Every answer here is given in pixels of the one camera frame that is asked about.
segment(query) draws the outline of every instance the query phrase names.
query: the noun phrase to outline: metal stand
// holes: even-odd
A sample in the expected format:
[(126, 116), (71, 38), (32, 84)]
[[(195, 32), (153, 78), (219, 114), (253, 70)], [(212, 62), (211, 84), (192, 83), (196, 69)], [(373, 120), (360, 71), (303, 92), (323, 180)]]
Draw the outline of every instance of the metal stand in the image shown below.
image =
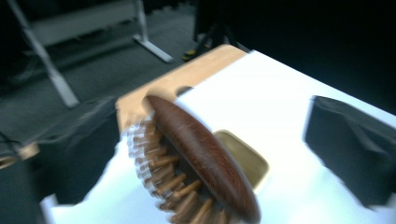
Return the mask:
[(136, 40), (137, 43), (151, 51), (164, 62), (171, 63), (173, 61), (173, 58), (171, 56), (169, 56), (163, 50), (157, 48), (157, 46), (149, 42), (148, 27), (146, 23), (146, 15), (143, 7), (143, 2), (141, 0), (134, 0), (134, 3), (135, 13), (140, 26), (140, 34), (134, 35), (134, 40)]
[[(229, 43), (236, 48), (239, 48), (238, 43), (231, 32), (230, 27), (227, 25), (227, 15), (230, 13), (230, 9), (228, 7), (229, 3), (226, 0), (216, 0), (212, 1), (213, 7), (217, 9), (216, 17), (213, 24), (210, 26), (209, 31), (204, 36), (204, 38), (199, 41), (197, 47), (193, 50), (186, 52), (183, 56), (184, 61), (192, 60), (202, 53), (204, 53), (207, 49), (214, 49), (217, 46), (221, 45), (225, 41), (225, 37), (227, 37)], [(199, 19), (196, 18), (195, 27), (198, 26)], [(194, 40), (197, 39), (197, 30), (195, 30)]]
[(54, 65), (45, 46), (57, 44), (74, 36), (84, 35), (116, 22), (128, 21), (137, 17), (140, 34), (134, 35), (134, 39), (166, 63), (173, 61), (171, 56), (149, 42), (146, 16), (141, 0), (120, 0), (32, 23), (26, 19), (16, 0), (7, 1), (31, 43), (33, 51), (46, 66), (53, 86), (68, 107), (78, 105), (79, 100)]

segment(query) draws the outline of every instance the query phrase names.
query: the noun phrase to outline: small tray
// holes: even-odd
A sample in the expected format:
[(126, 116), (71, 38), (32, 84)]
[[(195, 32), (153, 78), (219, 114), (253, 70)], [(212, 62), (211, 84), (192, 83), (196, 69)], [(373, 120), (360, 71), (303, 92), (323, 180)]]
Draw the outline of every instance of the small tray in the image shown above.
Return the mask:
[(250, 182), (254, 193), (256, 195), (259, 194), (264, 187), (270, 171), (270, 166), (265, 158), (248, 144), (226, 130), (219, 130), (213, 134), (233, 155), (233, 158), (237, 161), (242, 172)]

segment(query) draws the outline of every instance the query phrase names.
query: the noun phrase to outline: hairbrush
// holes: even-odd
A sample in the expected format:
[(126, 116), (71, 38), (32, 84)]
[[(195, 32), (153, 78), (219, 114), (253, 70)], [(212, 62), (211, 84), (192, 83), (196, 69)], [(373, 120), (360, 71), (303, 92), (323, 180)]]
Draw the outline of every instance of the hairbrush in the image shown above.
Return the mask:
[(160, 96), (145, 97), (151, 119), (134, 130), (136, 171), (172, 223), (258, 223), (260, 209), (232, 155), (192, 115)]

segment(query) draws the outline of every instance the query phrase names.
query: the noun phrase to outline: dark background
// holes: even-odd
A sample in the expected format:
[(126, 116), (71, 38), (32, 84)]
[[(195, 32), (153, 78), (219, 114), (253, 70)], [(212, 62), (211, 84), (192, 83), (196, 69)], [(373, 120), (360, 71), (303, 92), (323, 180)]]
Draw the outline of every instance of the dark background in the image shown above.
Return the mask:
[[(40, 19), (109, 0), (20, 1), (31, 19)], [(147, 13), (177, 2), (144, 1)], [(6, 1), (0, 4), (4, 79), (12, 75), (13, 62), (28, 47)], [(201, 0), (197, 6), (196, 33), (205, 33), (225, 11), (236, 40), (248, 49), (396, 114), (396, 8), (391, 1)]]

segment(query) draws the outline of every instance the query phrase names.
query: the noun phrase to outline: floor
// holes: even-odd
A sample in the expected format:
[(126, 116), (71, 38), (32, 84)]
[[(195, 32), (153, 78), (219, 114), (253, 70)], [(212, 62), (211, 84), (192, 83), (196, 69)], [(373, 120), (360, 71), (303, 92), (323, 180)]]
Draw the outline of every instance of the floor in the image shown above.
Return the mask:
[[(128, 22), (49, 48), (49, 54), (81, 102), (120, 97), (182, 65), (193, 49), (195, 8), (165, 7), (147, 15), (151, 42), (174, 57), (164, 63), (132, 40), (137, 23)], [(70, 112), (51, 85), (36, 56), (29, 58), (17, 78), (23, 84), (0, 95), (0, 132), (27, 143)]]

